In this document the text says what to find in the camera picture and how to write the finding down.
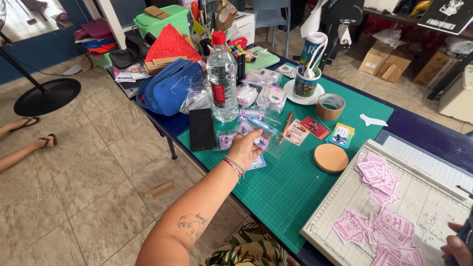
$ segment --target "hand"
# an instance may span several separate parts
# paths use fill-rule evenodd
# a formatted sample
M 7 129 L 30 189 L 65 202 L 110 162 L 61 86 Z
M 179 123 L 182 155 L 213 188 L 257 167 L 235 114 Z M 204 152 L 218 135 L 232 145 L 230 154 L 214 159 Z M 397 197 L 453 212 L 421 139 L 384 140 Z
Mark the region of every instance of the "hand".
M 245 171 L 250 168 L 251 161 L 264 151 L 253 143 L 254 139 L 261 136 L 262 133 L 262 129 L 251 131 L 246 136 L 238 133 L 232 140 L 232 146 L 228 151 L 228 156 L 241 167 L 245 168 L 243 169 Z
M 463 225 L 449 222 L 448 227 L 458 232 Z M 472 253 L 457 236 L 447 236 L 447 245 L 440 247 L 440 250 L 445 253 L 442 255 L 444 260 L 450 260 L 453 255 L 460 266 L 473 266 Z

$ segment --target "blue wall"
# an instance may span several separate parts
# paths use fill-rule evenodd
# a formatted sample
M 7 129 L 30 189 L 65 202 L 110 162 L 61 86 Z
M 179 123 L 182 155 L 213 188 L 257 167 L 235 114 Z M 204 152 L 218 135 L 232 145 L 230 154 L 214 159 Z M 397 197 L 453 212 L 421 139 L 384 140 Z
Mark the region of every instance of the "blue wall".
M 80 24 L 92 21 L 92 18 L 82 0 L 60 0 L 60 3 L 74 23 L 73 26 L 5 45 L 3 46 L 5 51 L 14 59 L 25 62 L 38 70 L 49 68 L 85 54 L 85 50 L 74 43 L 73 33 L 80 29 Z M 29 73 L 36 72 L 30 67 L 19 64 Z M 0 84 L 16 80 L 22 76 L 3 57 L 0 57 Z

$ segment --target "tile floor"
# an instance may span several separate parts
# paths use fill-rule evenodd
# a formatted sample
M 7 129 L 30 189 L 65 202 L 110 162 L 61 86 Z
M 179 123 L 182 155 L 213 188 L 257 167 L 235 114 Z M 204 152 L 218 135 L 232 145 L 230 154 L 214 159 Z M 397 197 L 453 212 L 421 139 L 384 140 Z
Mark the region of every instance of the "tile floor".
M 256 44 L 283 54 L 284 44 L 271 47 L 264 38 Z M 277 39 L 284 43 L 285 33 Z M 290 43 L 292 57 L 303 45 L 297 29 Z M 367 43 L 341 53 L 324 73 L 457 131 L 473 130 L 437 114 L 438 102 L 425 100 L 428 91 L 409 73 L 391 84 L 358 71 Z M 59 139 L 0 173 L 0 266 L 132 266 L 156 219 L 202 178 L 180 151 L 170 159 L 166 140 L 107 73 L 92 69 L 75 78 L 82 91 L 74 101 L 0 139 L 0 156 L 49 133 Z M 29 88 L 0 94 L 0 124 L 19 118 L 12 107 Z M 176 189 L 153 199 L 151 189 L 171 179 Z M 228 199 L 191 250 L 192 265 L 250 220 Z
M 17 42 L 59 29 L 56 21 L 51 18 L 51 16 L 62 12 L 59 1 L 41 0 L 49 4 L 48 7 L 40 9 L 47 21 L 38 11 L 28 10 L 20 0 L 5 1 L 7 16 L 1 30 L 11 41 Z M 32 18 L 35 18 L 37 22 L 28 24 L 27 21 Z

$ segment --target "glitter paper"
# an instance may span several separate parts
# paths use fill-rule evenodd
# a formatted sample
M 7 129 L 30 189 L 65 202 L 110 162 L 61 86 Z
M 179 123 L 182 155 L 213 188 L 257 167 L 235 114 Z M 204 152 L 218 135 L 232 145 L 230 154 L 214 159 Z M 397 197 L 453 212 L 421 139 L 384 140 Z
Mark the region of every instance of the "glitter paper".
M 202 58 L 182 35 L 171 24 L 168 24 L 149 49 L 145 62 L 151 62 L 158 58 L 184 55 L 193 62 L 197 62 Z

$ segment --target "chair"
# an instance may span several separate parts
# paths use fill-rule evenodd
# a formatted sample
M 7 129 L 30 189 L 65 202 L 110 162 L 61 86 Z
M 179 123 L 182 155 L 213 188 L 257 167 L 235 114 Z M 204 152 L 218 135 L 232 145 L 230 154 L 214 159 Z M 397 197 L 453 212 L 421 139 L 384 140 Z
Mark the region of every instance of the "chair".
M 271 27 L 272 30 L 272 46 L 274 46 L 274 39 L 276 37 L 276 26 L 286 25 L 286 58 L 289 51 L 289 32 L 291 21 L 291 1 L 290 0 L 250 0 L 250 5 L 253 7 L 255 26 L 254 28 Z M 287 19 L 281 15 L 281 8 L 287 8 Z M 268 40 L 268 31 L 266 32 L 266 40 Z

